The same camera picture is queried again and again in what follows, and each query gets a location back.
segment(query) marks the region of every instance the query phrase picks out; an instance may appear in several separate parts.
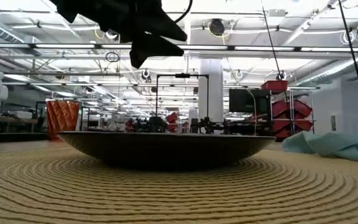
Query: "column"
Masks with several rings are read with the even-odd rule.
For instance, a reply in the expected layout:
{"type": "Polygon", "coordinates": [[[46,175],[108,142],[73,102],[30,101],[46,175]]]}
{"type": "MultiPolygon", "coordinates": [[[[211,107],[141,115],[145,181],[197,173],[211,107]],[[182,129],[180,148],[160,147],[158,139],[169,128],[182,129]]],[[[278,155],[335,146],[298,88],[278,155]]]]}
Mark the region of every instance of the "column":
{"type": "MultiPolygon", "coordinates": [[[[223,70],[221,59],[201,59],[200,75],[209,75],[209,118],[214,122],[223,121],[223,70]]],[[[207,78],[198,79],[199,118],[207,115],[207,78]]]]}

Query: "computer monitor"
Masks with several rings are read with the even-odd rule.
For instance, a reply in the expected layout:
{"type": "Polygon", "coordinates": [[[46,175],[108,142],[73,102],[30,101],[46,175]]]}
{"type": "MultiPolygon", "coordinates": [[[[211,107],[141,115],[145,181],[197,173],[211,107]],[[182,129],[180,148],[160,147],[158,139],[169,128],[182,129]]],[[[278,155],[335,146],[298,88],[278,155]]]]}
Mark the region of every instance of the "computer monitor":
{"type": "MultiPolygon", "coordinates": [[[[249,90],[255,97],[258,114],[270,110],[270,92],[267,90],[249,90]]],[[[255,113],[254,98],[247,90],[229,90],[229,111],[237,113],[255,113]]]]}

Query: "ceiling duct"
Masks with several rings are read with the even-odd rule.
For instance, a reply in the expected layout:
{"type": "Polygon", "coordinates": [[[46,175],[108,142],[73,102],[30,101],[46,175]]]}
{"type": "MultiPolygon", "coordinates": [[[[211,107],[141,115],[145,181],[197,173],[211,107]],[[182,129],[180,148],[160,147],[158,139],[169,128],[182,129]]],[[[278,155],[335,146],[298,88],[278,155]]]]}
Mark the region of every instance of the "ceiling duct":
{"type": "Polygon", "coordinates": [[[298,81],[296,85],[309,85],[310,83],[327,83],[328,81],[339,78],[343,76],[344,74],[348,74],[351,72],[354,72],[354,61],[353,60],[347,60],[346,62],[339,61],[334,62],[327,67],[324,67],[322,69],[319,69],[312,74],[308,75],[307,77],[301,79],[298,81]]]}
{"type": "MultiPolygon", "coordinates": [[[[36,40],[35,37],[17,34],[15,31],[9,30],[9,28],[3,24],[0,24],[0,39],[10,43],[33,43],[36,40]]],[[[34,49],[20,49],[20,51],[35,56],[42,55],[39,51],[34,49]]]]}

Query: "teal cloth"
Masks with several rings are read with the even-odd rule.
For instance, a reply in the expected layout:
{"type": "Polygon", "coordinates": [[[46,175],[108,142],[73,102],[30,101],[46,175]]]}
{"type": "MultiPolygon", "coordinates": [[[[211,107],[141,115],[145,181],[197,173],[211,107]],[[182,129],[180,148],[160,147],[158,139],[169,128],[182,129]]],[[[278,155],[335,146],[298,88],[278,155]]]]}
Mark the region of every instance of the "teal cloth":
{"type": "Polygon", "coordinates": [[[284,140],[283,148],[287,152],[319,154],[358,162],[358,136],[337,133],[319,136],[303,131],[284,140]]]}

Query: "ceiling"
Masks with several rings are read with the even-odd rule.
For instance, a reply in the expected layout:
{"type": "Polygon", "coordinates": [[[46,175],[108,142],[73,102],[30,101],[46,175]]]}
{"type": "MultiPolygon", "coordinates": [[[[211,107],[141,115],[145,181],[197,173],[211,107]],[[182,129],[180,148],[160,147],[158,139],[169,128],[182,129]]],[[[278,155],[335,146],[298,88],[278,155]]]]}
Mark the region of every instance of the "ceiling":
{"type": "MultiPolygon", "coordinates": [[[[358,25],[358,0],[342,0],[346,7],[349,26],[358,25]]],[[[274,46],[299,47],[348,47],[344,39],[344,26],[340,10],[324,11],[328,0],[264,0],[263,5],[268,12],[268,26],[271,29],[274,46]],[[311,20],[303,32],[297,32],[311,20]]],[[[162,0],[163,9],[172,19],[176,19],[187,8],[187,1],[162,0]]],[[[79,44],[99,43],[114,44],[98,29],[98,25],[79,15],[74,23],[69,24],[55,13],[56,7],[48,0],[0,0],[0,27],[12,34],[17,34],[24,42],[79,44]]],[[[261,1],[244,0],[194,0],[191,14],[178,24],[188,33],[188,42],[174,42],[176,44],[192,45],[254,45],[270,46],[269,34],[266,30],[262,13],[261,1]],[[223,39],[210,34],[208,23],[213,18],[221,18],[226,27],[227,36],[223,39]]],[[[353,40],[354,47],[358,47],[358,37],[353,40]]],[[[274,80],[277,65],[271,52],[203,52],[190,51],[184,57],[157,57],[148,59],[143,66],[136,70],[131,67],[128,50],[115,51],[121,55],[119,62],[105,60],[107,50],[69,50],[47,49],[38,50],[41,56],[34,56],[29,52],[12,49],[0,49],[0,70],[6,73],[22,73],[38,68],[37,73],[47,72],[78,72],[89,73],[90,76],[26,76],[23,82],[45,83],[116,83],[139,84],[145,83],[141,79],[142,72],[150,72],[152,83],[156,74],[188,72],[196,74],[202,58],[221,58],[224,70],[224,82],[227,85],[261,85],[267,80],[274,80]]],[[[278,52],[278,66],[286,71],[292,85],[295,80],[307,80],[316,75],[317,70],[329,70],[332,64],[344,63],[351,59],[350,54],[337,53],[294,53],[278,52]]],[[[196,78],[178,80],[173,77],[162,77],[161,83],[197,85],[196,78]]],[[[99,102],[104,106],[125,106],[147,110],[152,108],[149,96],[153,95],[149,87],[106,86],[99,87],[95,93],[89,94],[84,88],[73,86],[44,86],[38,88],[46,94],[53,91],[65,91],[80,98],[100,97],[117,98],[113,102],[99,102]]],[[[175,87],[164,88],[159,92],[164,96],[193,96],[193,88],[175,87]]],[[[189,99],[165,100],[163,105],[181,108],[196,106],[189,99]]]]}

